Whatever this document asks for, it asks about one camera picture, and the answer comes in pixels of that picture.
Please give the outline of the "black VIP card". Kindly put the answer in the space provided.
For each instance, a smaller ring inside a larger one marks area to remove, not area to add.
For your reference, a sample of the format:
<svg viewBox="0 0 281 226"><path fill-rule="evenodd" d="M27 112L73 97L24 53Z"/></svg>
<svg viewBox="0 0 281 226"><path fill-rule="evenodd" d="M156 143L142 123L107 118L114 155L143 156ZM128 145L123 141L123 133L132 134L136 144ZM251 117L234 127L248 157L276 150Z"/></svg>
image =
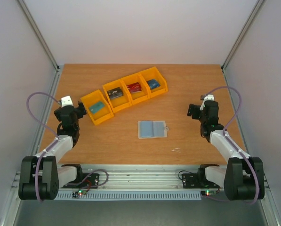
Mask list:
<svg viewBox="0 0 281 226"><path fill-rule="evenodd" d="M108 97L110 99L115 99L115 98L118 98L118 97L122 97L123 91L121 90L120 87L116 87L116 88L113 88L111 90L108 90L107 94L108 94Z"/></svg>

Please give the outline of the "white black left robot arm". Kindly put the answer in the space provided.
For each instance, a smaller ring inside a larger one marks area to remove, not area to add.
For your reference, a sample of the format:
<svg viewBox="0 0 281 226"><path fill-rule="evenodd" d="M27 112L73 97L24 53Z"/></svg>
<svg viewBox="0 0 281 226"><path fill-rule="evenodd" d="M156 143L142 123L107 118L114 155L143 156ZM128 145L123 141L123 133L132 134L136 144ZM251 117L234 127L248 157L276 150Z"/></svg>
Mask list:
<svg viewBox="0 0 281 226"><path fill-rule="evenodd" d="M61 106L54 111L60 122L57 137L48 147L34 156L26 156L21 163L18 195L21 200L53 200L58 190L68 184L80 187L84 175L79 164L58 167L62 157L72 150L80 136L79 119L86 114L81 102L74 107L70 96L61 98Z"/></svg>

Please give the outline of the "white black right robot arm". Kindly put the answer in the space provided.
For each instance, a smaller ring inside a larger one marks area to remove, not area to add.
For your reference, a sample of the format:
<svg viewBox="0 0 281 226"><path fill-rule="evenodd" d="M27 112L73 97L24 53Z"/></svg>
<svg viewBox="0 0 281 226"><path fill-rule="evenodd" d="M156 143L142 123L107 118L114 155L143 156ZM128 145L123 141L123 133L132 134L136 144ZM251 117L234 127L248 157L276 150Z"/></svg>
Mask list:
<svg viewBox="0 0 281 226"><path fill-rule="evenodd" d="M201 186L216 184L231 200L250 200L255 203L265 196L263 162L243 151L220 124L218 102L207 100L202 106L190 104L187 115L200 122L200 134L225 159L225 169L216 164L202 164L197 170Z"/></svg>

